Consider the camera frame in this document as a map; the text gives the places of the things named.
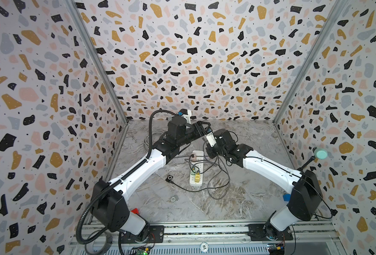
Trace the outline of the white power strip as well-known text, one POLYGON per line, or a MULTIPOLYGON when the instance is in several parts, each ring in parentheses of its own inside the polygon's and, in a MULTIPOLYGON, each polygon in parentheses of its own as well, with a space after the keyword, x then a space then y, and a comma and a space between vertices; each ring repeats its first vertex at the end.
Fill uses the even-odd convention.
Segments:
POLYGON ((196 159, 197 161, 192 161, 189 157, 188 159, 188 163, 189 163, 189 168, 190 168, 190 179, 189 179, 189 184, 190 186, 194 187, 194 188, 199 188, 203 185, 203 171, 204 171, 204 159, 205 159, 205 154, 202 150, 194 150, 192 152, 192 154, 196 154, 196 159), (197 172, 200 172, 201 173, 201 182, 199 183, 195 183, 194 181, 194 177, 195 177, 195 174, 196 173, 193 173, 191 171, 191 168, 195 166, 196 167, 196 170, 197 172))

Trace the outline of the yellow USB charger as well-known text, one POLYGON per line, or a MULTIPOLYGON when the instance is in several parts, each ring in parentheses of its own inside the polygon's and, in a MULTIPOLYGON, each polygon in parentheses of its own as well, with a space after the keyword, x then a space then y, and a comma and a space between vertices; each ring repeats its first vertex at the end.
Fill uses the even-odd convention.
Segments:
POLYGON ((196 172, 195 177, 194 177, 194 181, 195 181, 195 183, 201 182, 201 173, 200 172, 196 172))

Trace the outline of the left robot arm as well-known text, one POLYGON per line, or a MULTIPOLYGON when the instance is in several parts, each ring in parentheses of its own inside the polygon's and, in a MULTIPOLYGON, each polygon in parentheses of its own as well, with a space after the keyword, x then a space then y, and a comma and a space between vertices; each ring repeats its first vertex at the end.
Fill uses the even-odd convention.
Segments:
POLYGON ((131 212, 127 207, 130 196, 157 170, 168 164, 181 153, 181 146, 212 133, 209 122, 190 122, 188 111, 183 109, 172 113, 168 130, 156 142, 153 141, 153 119, 164 110, 154 111, 149 119, 147 154, 123 174, 109 182, 98 181, 94 188, 90 204, 80 217, 76 227, 75 237, 79 244, 89 244, 103 235, 106 231, 125 231, 144 241, 148 236, 149 223, 141 216, 131 212), (98 219, 104 228, 95 235, 83 238, 82 227, 88 214, 98 219))

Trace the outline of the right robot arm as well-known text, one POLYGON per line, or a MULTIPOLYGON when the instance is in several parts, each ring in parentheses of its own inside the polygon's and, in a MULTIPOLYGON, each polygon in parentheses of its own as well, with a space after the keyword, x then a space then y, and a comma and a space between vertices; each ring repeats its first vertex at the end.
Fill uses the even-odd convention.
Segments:
POLYGON ((230 164, 267 178, 290 195, 287 205, 265 222, 262 230, 267 239, 275 241, 290 225, 310 221, 324 201, 316 174, 303 169, 307 164, 296 170, 285 167, 246 144, 237 144, 226 129, 210 132, 206 139, 206 151, 211 158, 221 156, 230 164))

